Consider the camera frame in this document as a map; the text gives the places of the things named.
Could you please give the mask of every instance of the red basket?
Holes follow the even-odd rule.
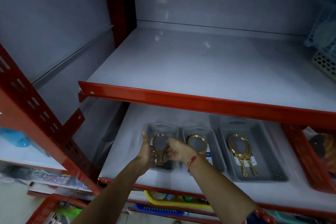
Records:
[[[336,194],[333,180],[310,146],[302,129],[298,125],[281,124],[281,126],[300,161],[310,186],[321,192]]]
[[[58,194],[51,194],[48,196],[42,204],[36,209],[36,211],[32,214],[26,224],[43,224],[49,215],[53,212],[55,207],[59,206],[60,202],[67,202],[70,205],[74,205],[79,208],[85,208],[87,206],[86,203],[65,196],[61,196]]]

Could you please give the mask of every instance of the red thread bracelet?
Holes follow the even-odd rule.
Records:
[[[195,161],[195,159],[199,156],[200,154],[198,153],[196,156],[193,156],[190,161],[187,163],[188,166],[188,172],[190,172],[191,164]]]

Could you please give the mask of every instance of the floor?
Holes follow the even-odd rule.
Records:
[[[32,213],[42,203],[43,199],[31,197],[27,194],[27,186],[16,182],[0,182],[0,223],[23,224],[26,223]],[[123,211],[128,210],[126,203]],[[173,224],[174,219],[137,212],[123,212],[120,214],[117,224]],[[181,221],[182,224],[193,222]]]

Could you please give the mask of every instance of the person's right hand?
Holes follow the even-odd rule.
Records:
[[[167,158],[176,162],[183,162],[186,166],[190,159],[197,155],[194,148],[178,139],[167,139],[167,145],[168,148],[165,151]]]

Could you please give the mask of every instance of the yellow basket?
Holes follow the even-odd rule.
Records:
[[[198,203],[188,203],[184,200],[180,199],[177,196],[174,196],[170,201],[168,201],[166,198],[161,200],[156,200],[152,197],[151,192],[144,190],[145,195],[149,202],[151,202],[154,205],[162,205],[162,206],[176,206],[176,207],[182,207],[182,208],[196,208],[196,209],[207,209],[212,210],[210,205],[205,204],[198,204]]]

